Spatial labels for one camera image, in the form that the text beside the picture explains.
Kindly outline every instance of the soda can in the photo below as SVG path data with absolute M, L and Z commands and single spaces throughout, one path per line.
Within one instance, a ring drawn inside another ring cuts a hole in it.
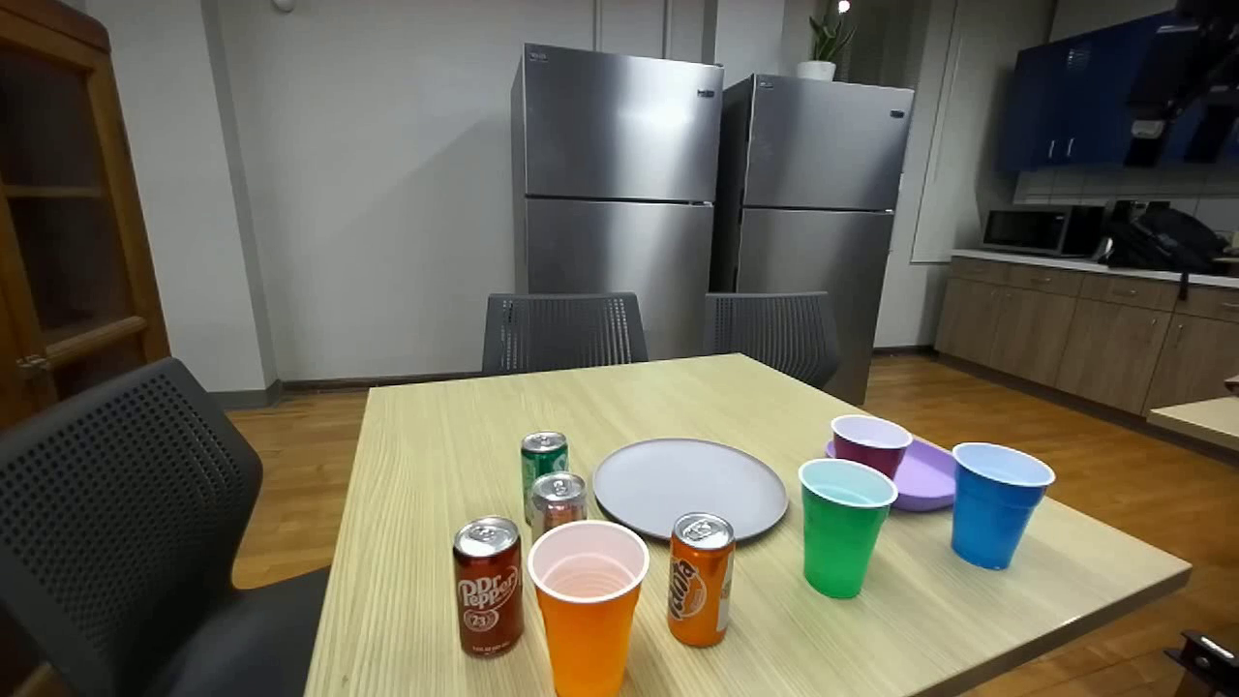
M 668 531 L 667 627 L 685 646 L 712 646 L 727 636 L 736 533 L 720 516 L 689 512 Z
M 530 521 L 530 487 L 533 487 L 533 480 L 547 477 L 547 472 L 562 472 L 562 468 L 570 468 L 570 438 L 566 433 L 548 433 L 547 431 L 547 433 L 527 433 L 517 442 L 517 472 L 521 472 L 517 503 L 521 503 L 527 521 Z
M 583 480 L 574 472 L 538 477 L 530 487 L 530 533 L 540 536 L 574 520 L 583 520 Z
M 454 557 L 459 649 L 480 658 L 512 649 L 527 627 L 517 526 L 472 520 L 458 531 Z

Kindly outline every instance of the red solo cup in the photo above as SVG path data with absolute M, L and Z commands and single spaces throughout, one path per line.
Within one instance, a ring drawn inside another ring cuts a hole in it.
M 906 433 L 899 420 L 871 416 L 871 414 L 838 414 L 828 420 L 833 431 L 833 454 L 838 462 L 860 462 L 878 468 L 895 480 L 902 454 L 912 446 L 912 433 Z

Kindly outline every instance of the chair backrest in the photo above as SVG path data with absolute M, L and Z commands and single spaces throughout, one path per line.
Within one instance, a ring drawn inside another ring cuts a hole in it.
M 178 360 L 0 438 L 0 604 L 73 691 L 141 691 L 233 595 L 263 468 Z
M 636 295 L 490 295 L 484 373 L 548 373 L 646 360 Z
M 706 295 L 706 343 L 712 353 L 748 353 L 811 388 L 823 388 L 838 366 L 838 335 L 823 291 Z

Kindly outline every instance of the white plate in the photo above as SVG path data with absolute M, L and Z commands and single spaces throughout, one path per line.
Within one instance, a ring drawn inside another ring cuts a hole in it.
M 685 512 L 724 516 L 736 543 L 765 533 L 784 516 L 780 480 L 761 462 L 693 438 L 610 454 L 591 477 L 591 494 L 602 516 L 646 536 L 668 536 Z

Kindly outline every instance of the refrigerator door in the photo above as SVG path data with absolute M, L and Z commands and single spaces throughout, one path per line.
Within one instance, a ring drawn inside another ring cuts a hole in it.
M 743 206 L 895 209 L 908 87 L 751 76 Z
M 527 201 L 530 295 L 640 295 L 650 356 L 699 353 L 708 206 Z
M 736 291 L 828 291 L 838 330 L 838 373 L 823 382 L 862 402 L 875 347 L 891 212 L 743 209 Z
M 712 201 L 720 64 L 527 47 L 527 198 Z

